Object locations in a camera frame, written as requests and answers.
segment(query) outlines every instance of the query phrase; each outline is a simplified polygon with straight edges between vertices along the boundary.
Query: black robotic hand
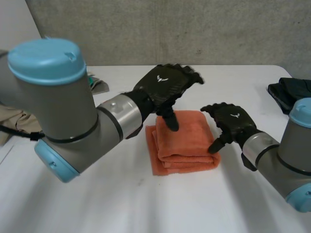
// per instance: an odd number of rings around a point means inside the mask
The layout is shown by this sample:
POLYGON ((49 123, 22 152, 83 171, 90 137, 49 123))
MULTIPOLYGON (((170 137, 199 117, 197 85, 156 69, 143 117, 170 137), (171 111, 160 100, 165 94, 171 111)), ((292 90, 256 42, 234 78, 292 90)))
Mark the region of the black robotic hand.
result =
POLYGON ((244 142, 253 134, 260 133, 249 114, 234 104, 220 103, 201 108, 214 118, 217 127, 223 132, 208 148, 209 153, 216 153, 226 143, 237 142, 243 147, 244 142))
POLYGON ((162 116, 172 131, 178 131, 172 106, 194 83, 203 84, 204 81, 191 67, 157 65, 135 85, 134 91, 145 92, 153 103, 153 113, 162 116))

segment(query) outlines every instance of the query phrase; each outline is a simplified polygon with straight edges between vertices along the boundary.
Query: robotic hand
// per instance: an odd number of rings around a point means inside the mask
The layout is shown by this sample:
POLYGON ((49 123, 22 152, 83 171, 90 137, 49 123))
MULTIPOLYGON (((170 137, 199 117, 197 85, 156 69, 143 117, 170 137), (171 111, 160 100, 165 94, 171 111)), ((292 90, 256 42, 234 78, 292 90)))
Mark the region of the robotic hand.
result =
POLYGON ((257 129, 241 107, 221 103, 203 107, 223 132, 208 148, 216 153, 226 143, 236 142, 242 149, 242 161, 251 171, 258 171, 296 210, 311 211, 310 147, 307 141, 311 124, 311 99, 298 101, 291 114, 281 144, 257 129))
MULTIPOLYGON (((163 117, 172 131, 178 131, 179 126, 172 106, 194 83, 203 84, 204 81, 189 66, 157 65, 135 85, 132 92, 124 94, 140 103, 138 106, 144 106, 140 108, 143 121, 149 113, 156 113, 163 117)), ((142 126, 129 137, 137 135, 141 128, 142 126)))

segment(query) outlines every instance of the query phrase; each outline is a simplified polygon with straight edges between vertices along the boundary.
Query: khaki fabric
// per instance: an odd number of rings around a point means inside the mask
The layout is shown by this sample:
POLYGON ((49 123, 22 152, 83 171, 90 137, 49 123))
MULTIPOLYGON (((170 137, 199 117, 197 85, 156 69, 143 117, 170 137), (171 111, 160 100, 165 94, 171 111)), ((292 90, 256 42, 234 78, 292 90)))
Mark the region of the khaki fabric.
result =
MULTIPOLYGON (((42 130, 34 115, 1 104, 0 125, 27 133, 42 130)), ((7 133, 0 132, 0 145, 3 145, 8 138, 9 135, 7 133)))

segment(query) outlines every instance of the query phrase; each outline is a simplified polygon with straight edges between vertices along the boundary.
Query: stack of folded towels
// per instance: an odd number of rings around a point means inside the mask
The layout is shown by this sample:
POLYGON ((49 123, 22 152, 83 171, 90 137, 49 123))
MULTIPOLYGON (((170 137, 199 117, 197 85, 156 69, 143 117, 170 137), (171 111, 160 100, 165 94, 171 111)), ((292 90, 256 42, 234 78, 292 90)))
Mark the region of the stack of folded towels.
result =
POLYGON ((175 111, 179 130, 172 132, 162 117, 146 126, 146 138, 154 175, 187 173, 216 168, 219 153, 210 154, 214 141, 205 116, 199 111, 175 111))

